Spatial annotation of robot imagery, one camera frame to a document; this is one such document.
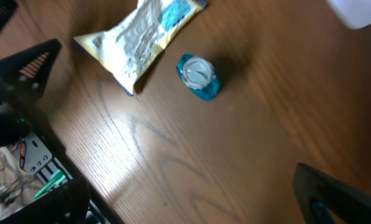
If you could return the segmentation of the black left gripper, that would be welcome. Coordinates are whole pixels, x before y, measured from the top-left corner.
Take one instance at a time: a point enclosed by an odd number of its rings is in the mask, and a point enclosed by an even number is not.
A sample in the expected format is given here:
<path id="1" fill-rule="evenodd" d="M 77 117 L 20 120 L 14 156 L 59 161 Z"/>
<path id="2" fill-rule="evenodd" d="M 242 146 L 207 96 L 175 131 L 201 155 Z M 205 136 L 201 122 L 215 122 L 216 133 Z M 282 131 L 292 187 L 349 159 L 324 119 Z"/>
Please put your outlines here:
<path id="1" fill-rule="evenodd" d="M 0 147 L 15 144 L 34 131 L 48 146 L 63 151 L 47 116 L 34 105 L 45 91 L 61 48 L 52 39 L 0 60 Z"/>

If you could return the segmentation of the white yellow snack bag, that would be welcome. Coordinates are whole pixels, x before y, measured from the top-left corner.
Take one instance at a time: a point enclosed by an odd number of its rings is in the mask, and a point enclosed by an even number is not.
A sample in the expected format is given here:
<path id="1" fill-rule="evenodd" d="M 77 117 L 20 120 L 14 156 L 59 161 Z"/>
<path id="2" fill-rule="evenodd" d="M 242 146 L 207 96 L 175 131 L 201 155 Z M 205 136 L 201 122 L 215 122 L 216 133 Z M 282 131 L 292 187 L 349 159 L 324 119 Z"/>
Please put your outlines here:
<path id="1" fill-rule="evenodd" d="M 144 0 L 125 19 L 74 41 L 132 96 L 134 85 L 179 30 L 207 5 L 200 0 Z"/>

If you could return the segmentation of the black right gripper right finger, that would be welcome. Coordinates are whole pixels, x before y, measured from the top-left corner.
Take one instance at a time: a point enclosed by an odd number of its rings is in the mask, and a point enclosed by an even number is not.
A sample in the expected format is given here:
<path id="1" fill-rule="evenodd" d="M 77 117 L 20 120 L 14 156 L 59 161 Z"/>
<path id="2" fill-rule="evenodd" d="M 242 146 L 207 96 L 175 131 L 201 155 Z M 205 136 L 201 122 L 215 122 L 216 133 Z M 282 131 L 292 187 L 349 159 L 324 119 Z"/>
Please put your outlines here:
<path id="1" fill-rule="evenodd" d="M 293 190 L 306 223 L 371 223 L 371 196 L 305 163 L 296 165 Z"/>

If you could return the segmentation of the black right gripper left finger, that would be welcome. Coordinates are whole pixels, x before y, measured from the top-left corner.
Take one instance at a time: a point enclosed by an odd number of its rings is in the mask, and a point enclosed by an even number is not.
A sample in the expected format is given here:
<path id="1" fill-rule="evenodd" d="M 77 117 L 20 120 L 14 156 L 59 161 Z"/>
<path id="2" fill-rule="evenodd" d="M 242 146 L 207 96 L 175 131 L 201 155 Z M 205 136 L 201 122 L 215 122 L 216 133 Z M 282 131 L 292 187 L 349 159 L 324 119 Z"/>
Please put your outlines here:
<path id="1" fill-rule="evenodd" d="M 86 223 L 91 193 L 84 177 L 71 179 L 0 224 Z"/>

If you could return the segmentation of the teal mouthwash bottle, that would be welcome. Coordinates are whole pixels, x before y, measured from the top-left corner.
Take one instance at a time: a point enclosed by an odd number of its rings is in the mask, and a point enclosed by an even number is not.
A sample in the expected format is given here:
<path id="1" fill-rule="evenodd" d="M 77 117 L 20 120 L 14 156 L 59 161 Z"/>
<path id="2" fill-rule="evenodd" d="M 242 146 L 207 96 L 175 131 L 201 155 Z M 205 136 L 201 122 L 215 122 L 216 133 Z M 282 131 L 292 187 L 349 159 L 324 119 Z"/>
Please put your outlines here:
<path id="1" fill-rule="evenodd" d="M 182 55 L 176 65 L 176 72 L 187 89 L 203 101 L 211 101 L 219 93 L 221 82 L 214 67 L 201 57 Z"/>

